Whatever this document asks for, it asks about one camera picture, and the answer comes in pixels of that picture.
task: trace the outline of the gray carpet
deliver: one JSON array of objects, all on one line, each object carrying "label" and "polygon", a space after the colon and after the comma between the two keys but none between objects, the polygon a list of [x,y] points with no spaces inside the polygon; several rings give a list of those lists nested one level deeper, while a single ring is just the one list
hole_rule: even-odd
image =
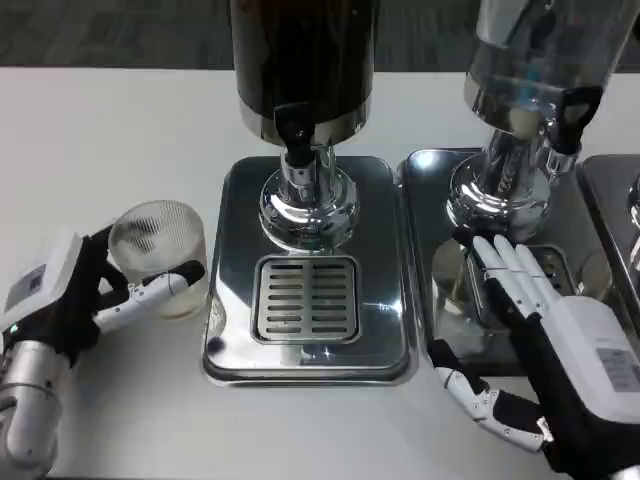
[{"label": "gray carpet", "polygon": [[[227,1],[0,0],[0,65],[231,69]],[[478,4],[381,0],[376,69],[466,70]],[[640,72],[635,37],[619,70]]]}]

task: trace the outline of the stainless steel drip tray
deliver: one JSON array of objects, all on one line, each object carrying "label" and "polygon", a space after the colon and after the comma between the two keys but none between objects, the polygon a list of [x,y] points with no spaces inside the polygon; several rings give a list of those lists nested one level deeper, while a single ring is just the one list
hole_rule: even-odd
[{"label": "stainless steel drip tray", "polygon": [[270,257],[259,264],[255,333],[263,342],[345,342],[358,333],[355,262]]},{"label": "stainless steel drip tray", "polygon": [[203,366],[216,383],[396,384],[415,366],[405,321],[399,194],[372,157],[337,159],[357,184],[349,239],[287,251],[264,233],[260,192],[276,157],[237,162],[225,181]]},{"label": "stainless steel drip tray", "polygon": [[[495,322],[483,323],[473,292],[469,292],[473,289],[465,286],[465,272],[460,268],[463,256],[459,254],[460,246],[452,240],[454,226],[446,212],[454,170],[478,151],[421,150],[400,166],[412,247],[409,262],[415,272],[413,292],[426,340],[436,336],[452,345],[463,345],[465,353],[457,353],[480,375],[518,375],[519,365],[508,337],[501,334],[504,328],[496,328]],[[593,275],[589,271],[594,268],[585,267],[599,264],[601,259],[606,265],[606,257],[581,197],[575,176],[563,176],[552,189],[546,224],[530,244],[546,246],[534,251],[560,291],[571,292],[576,285],[581,291],[593,291],[598,298],[612,298],[610,305],[614,306],[617,300],[613,299],[613,290],[595,291],[601,290],[598,285],[610,285],[610,281],[601,278],[606,277],[607,269],[596,268],[598,278],[590,278]],[[549,247],[553,255],[546,258]]]}]

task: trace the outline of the robotic hand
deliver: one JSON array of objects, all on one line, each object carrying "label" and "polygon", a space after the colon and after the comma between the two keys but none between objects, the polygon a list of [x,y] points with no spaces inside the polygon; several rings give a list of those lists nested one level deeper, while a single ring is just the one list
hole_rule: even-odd
[{"label": "robotic hand", "polygon": [[[140,317],[205,275],[190,261],[130,285],[107,261],[109,229],[61,230],[10,289],[0,322],[0,478],[44,476],[56,458],[64,374],[102,333]],[[100,295],[104,278],[113,290]]]},{"label": "robotic hand", "polygon": [[501,236],[461,243],[484,272],[489,304],[540,404],[492,390],[444,340],[427,345],[449,393],[481,427],[575,479],[640,478],[640,362],[613,311],[562,297],[524,245]]}]

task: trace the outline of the clear glass cup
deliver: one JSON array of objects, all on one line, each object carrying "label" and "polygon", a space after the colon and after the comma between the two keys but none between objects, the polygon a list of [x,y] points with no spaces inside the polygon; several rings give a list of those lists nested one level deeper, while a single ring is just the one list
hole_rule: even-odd
[{"label": "clear glass cup", "polygon": [[[135,284],[188,260],[197,260],[207,270],[202,220],[193,208],[171,200],[143,203],[122,215],[109,234],[109,250],[127,280]],[[208,295],[205,274],[154,313],[165,319],[186,318],[200,311]]]}]

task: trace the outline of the drip tray grate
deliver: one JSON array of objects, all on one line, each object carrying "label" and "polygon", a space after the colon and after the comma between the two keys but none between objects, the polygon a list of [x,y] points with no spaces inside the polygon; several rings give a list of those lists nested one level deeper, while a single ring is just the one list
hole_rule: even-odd
[{"label": "drip tray grate", "polygon": [[327,343],[358,332],[349,257],[268,257],[258,264],[255,331],[278,343]]}]

